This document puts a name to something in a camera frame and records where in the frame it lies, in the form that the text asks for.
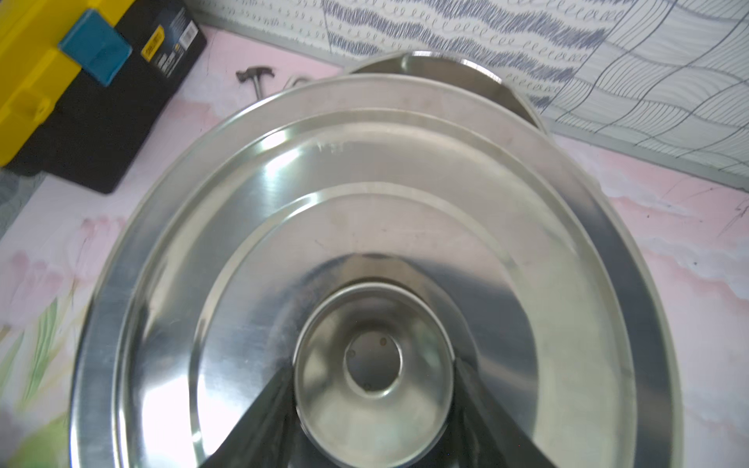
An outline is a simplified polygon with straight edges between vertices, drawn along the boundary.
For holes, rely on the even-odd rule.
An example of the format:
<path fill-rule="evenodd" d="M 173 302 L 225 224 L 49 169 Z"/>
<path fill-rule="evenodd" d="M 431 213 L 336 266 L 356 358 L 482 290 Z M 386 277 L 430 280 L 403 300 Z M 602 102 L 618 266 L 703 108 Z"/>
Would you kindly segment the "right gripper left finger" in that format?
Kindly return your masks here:
<path fill-rule="evenodd" d="M 288 467 L 298 426 L 293 377 L 283 365 L 200 467 Z"/>

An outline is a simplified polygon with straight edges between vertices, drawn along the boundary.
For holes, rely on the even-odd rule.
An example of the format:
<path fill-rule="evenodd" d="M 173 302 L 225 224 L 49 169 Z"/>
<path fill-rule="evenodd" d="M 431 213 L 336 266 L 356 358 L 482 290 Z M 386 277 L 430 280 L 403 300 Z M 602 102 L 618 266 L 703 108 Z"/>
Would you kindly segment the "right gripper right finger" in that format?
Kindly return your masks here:
<path fill-rule="evenodd" d="M 552 467 L 554 463 L 505 411 L 478 372 L 454 360 L 453 452 L 460 467 Z"/>

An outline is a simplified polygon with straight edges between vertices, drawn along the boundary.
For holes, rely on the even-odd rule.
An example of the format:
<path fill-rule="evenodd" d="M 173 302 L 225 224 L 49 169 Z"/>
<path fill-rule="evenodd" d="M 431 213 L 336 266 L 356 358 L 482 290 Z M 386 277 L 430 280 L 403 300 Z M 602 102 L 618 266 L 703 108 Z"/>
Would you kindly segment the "stainless steel pot lid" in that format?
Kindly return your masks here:
<path fill-rule="evenodd" d="M 283 365 L 288 467 L 460 467 L 454 360 L 552 467 L 679 467 L 657 289 L 599 183 L 460 88 L 345 74 L 201 136 L 140 202 L 73 375 L 74 467 L 199 467 Z"/>

